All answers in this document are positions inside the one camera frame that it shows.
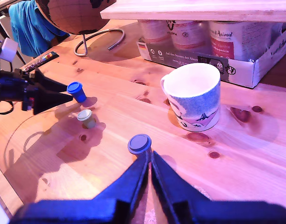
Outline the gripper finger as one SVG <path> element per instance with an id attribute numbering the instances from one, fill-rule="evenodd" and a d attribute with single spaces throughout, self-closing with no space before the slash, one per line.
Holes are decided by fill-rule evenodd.
<path id="1" fill-rule="evenodd" d="M 94 200 L 98 203 L 99 216 L 131 216 L 140 191 L 146 185 L 150 153 L 142 153 L 112 184 Z"/>
<path id="2" fill-rule="evenodd" d="M 70 102 L 73 96 L 58 93 L 58 92 L 44 92 L 34 96 L 33 114 L 37 115 L 55 106 Z"/>
<path id="3" fill-rule="evenodd" d="M 46 77 L 39 69 L 35 69 L 32 80 L 49 91 L 65 92 L 67 89 L 67 85 Z"/>
<path id="4" fill-rule="evenodd" d="M 192 217 L 193 203 L 211 200 L 182 179 L 156 152 L 151 155 L 152 184 L 167 217 Z"/>

